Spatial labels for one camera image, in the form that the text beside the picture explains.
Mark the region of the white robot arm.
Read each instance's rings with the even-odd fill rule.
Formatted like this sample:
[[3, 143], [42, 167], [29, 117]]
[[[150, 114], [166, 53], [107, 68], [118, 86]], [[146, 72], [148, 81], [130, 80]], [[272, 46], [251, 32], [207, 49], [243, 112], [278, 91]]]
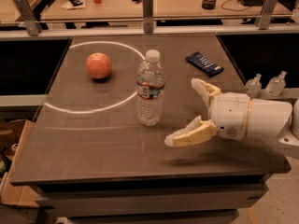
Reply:
[[202, 97], [208, 119], [196, 117], [185, 128], [169, 134], [169, 147], [205, 143], [214, 136], [240, 141], [258, 140], [288, 157], [299, 159], [298, 105], [251, 98], [245, 93], [226, 92], [194, 78], [192, 88]]

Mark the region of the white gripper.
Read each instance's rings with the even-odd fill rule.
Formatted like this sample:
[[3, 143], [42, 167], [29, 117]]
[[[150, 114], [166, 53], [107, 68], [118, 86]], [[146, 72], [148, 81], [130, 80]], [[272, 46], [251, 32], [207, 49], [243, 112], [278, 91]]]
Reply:
[[199, 78], [192, 79], [192, 88], [208, 107], [210, 120], [201, 116], [184, 129], [169, 134], [164, 143], [169, 147], [187, 147], [209, 141], [218, 132], [221, 138], [241, 140], [245, 137], [250, 98], [244, 93], [227, 92]]

